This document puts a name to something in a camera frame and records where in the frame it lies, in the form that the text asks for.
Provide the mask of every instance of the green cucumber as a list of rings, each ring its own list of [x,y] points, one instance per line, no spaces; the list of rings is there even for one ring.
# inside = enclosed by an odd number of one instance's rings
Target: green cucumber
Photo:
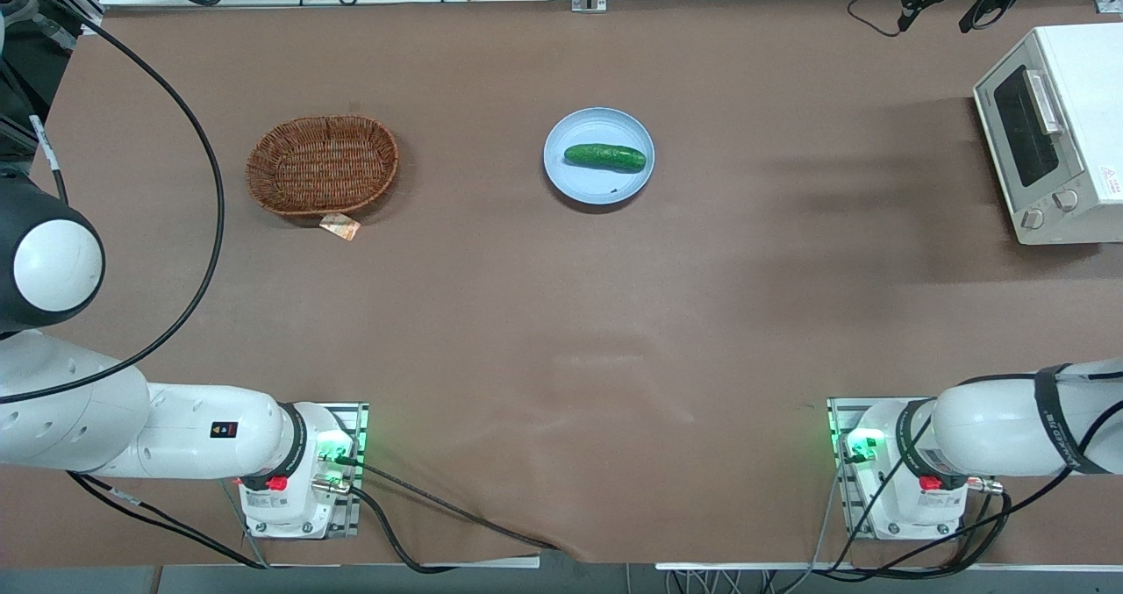
[[[574,145],[565,150],[565,158],[577,166],[614,167],[633,173],[647,166],[645,155],[630,146]]]

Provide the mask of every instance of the wicker basket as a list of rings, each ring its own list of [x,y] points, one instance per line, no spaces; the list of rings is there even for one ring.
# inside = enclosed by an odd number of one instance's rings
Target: wicker basket
[[[246,163],[246,186],[263,209],[284,217],[346,213],[373,202],[398,171],[398,145],[363,117],[281,122]]]

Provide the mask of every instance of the cable connector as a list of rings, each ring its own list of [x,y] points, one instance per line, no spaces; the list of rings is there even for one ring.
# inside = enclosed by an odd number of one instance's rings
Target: cable connector
[[[316,491],[347,495],[350,493],[350,487],[351,484],[343,478],[329,478],[328,476],[316,476],[312,478],[312,488]]]
[[[1006,492],[1006,487],[1002,486],[1001,482],[975,476],[967,478],[967,488],[990,495],[1002,495]]]

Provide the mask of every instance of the plate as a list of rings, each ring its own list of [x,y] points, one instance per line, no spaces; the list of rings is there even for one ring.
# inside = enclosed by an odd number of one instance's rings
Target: plate
[[[618,173],[573,165],[565,150],[574,145],[630,146],[647,157],[647,166],[638,173]],[[542,150],[542,163],[550,183],[567,198],[582,203],[605,205],[622,202],[639,193],[655,170],[655,143],[638,119],[610,107],[588,107],[574,111],[554,126]]]

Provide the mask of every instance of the warning label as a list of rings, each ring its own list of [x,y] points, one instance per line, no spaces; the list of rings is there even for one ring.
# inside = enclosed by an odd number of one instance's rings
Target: warning label
[[[1123,182],[1120,181],[1120,175],[1114,167],[1099,166],[1099,180],[1103,181],[1108,193],[1123,194]]]
[[[254,509],[281,509],[289,505],[289,499],[270,493],[246,493],[246,504]]]
[[[925,509],[950,509],[958,506],[962,497],[955,493],[943,491],[921,492],[917,504]]]

